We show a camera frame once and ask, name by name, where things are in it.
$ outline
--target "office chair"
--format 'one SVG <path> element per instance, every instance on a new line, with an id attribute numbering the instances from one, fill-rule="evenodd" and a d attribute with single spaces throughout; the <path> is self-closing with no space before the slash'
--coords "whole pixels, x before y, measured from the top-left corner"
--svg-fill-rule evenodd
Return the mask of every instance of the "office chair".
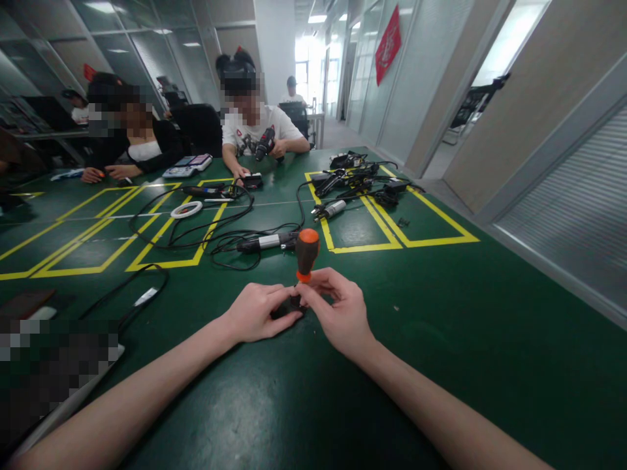
<path id="1" fill-rule="evenodd" d="M 472 122 L 477 113 L 485 111 L 485 107 L 488 105 L 494 94 L 503 88 L 505 82 L 510 76 L 511 74 L 507 73 L 503 76 L 495 78 L 490 85 L 471 87 L 466 95 L 466 99 L 464 99 L 462 106 L 460 106 L 448 129 L 448 132 L 457 135 L 455 142 L 448 142 L 444 138 L 442 139 L 442 142 L 450 146 L 457 145 L 457 142 L 459 142 L 459 139 L 464 134 L 467 124 Z"/>
<path id="2" fill-rule="evenodd" d="M 222 158 L 222 124 L 210 104 L 190 104 L 170 109 L 181 132 L 191 141 L 192 154 Z"/>
<path id="3" fill-rule="evenodd" d="M 309 121 L 307 119 L 307 108 L 301 102 L 285 102 L 279 103 L 279 107 L 287 114 L 292 123 L 300 131 L 300 133 L 309 141 Z M 312 149 L 315 147 L 315 133 L 313 136 L 313 144 L 310 143 Z"/>

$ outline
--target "black cable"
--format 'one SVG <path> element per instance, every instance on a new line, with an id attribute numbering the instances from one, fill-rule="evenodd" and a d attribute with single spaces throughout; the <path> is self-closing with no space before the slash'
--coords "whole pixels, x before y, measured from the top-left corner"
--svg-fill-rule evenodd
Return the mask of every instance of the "black cable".
<path id="1" fill-rule="evenodd" d="M 124 330 L 124 328 L 128 325 L 127 321 L 129 319 L 134 318 L 135 316 L 137 316 L 143 309 L 145 309 L 146 307 L 148 307 L 162 292 L 163 289 L 165 289 L 165 287 L 168 284 L 168 280 L 170 279 L 170 274 L 167 272 L 167 270 L 163 269 L 162 267 L 160 267 L 160 265 L 158 264 L 147 264 L 145 265 L 143 268 L 141 268 L 140 270 L 134 272 L 130 277 L 128 277 L 126 280 L 124 280 L 123 282 L 121 282 L 119 285 L 115 286 L 112 290 L 110 290 L 109 292 L 107 292 L 105 295 L 103 295 L 102 297 L 100 297 L 98 300 L 96 300 L 96 302 L 94 302 L 89 308 L 87 308 L 82 314 L 81 316 L 78 318 L 79 320 L 84 319 L 85 317 L 87 317 L 91 312 L 93 312 L 94 310 L 96 310 L 98 307 L 100 307 L 103 303 L 105 303 L 106 301 L 108 301 L 111 297 L 113 297 L 113 295 L 117 294 L 119 291 L 121 291 L 124 287 L 126 287 L 128 284 L 130 284 L 132 281 L 134 281 L 142 272 L 149 270 L 150 268 L 156 268 L 157 271 L 163 275 L 163 282 L 161 283 L 161 286 L 157 289 L 157 292 L 155 292 L 150 298 L 146 299 L 145 301 L 143 301 L 141 304 L 137 305 L 137 306 L 133 306 L 127 313 L 125 313 L 124 315 L 122 315 L 122 318 L 119 319 L 118 321 L 118 332 L 122 332 Z"/>

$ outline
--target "small black component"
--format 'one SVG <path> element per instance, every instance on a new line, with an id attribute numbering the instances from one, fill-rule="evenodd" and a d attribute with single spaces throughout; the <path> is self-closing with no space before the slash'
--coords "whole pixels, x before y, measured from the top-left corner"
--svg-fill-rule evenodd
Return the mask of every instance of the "small black component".
<path id="1" fill-rule="evenodd" d="M 395 193 L 402 193 L 403 191 L 405 191 L 407 189 L 407 186 L 409 186 L 410 183 L 408 181 L 401 181 L 398 178 L 392 178 L 390 181 L 388 181 L 385 186 L 383 187 L 384 190 L 391 190 L 394 191 Z"/>

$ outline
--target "woman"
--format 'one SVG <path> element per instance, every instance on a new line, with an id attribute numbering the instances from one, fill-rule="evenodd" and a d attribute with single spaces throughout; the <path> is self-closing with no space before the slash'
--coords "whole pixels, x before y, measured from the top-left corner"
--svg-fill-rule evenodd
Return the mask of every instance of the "woman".
<path id="1" fill-rule="evenodd" d="M 78 125 L 89 124 L 89 101 L 72 89 L 63 90 L 61 96 L 68 99 L 74 107 L 72 110 L 74 122 Z"/>
<path id="2" fill-rule="evenodd" d="M 170 168 L 183 157 L 183 144 L 174 125 L 154 118 L 152 106 L 140 100 L 138 87 L 99 73 L 89 85 L 89 101 L 106 120 L 107 136 L 94 145 L 82 181 L 98 183 L 104 171 L 115 180 L 134 178 Z M 124 153 L 130 164 L 116 165 Z"/>

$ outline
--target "white top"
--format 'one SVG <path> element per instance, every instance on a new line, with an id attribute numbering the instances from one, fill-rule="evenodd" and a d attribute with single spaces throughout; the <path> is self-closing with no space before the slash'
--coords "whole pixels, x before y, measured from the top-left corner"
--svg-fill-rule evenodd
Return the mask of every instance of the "white top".
<path id="1" fill-rule="evenodd" d="M 295 101 L 302 101 L 303 103 L 305 103 L 305 99 L 302 97 L 302 95 L 299 95 L 298 93 L 296 93 L 292 97 L 289 95 L 289 93 L 286 93 L 283 95 L 280 102 L 295 102 Z"/>
<path id="2" fill-rule="evenodd" d="M 135 161 L 146 161 L 162 154 L 156 140 L 145 144 L 136 144 L 129 147 L 129 157 Z"/>
<path id="3" fill-rule="evenodd" d="M 78 125 L 89 124 L 89 107 L 85 106 L 85 108 L 74 108 L 72 110 L 72 119 Z"/>
<path id="4" fill-rule="evenodd" d="M 238 157 L 254 155 L 259 139 L 269 127 L 274 128 L 274 136 L 277 139 L 292 140 L 302 137 L 281 108 L 261 103 L 259 124 L 256 126 L 244 124 L 242 116 L 237 113 L 231 112 L 225 116 L 222 125 L 222 144 L 234 145 Z"/>

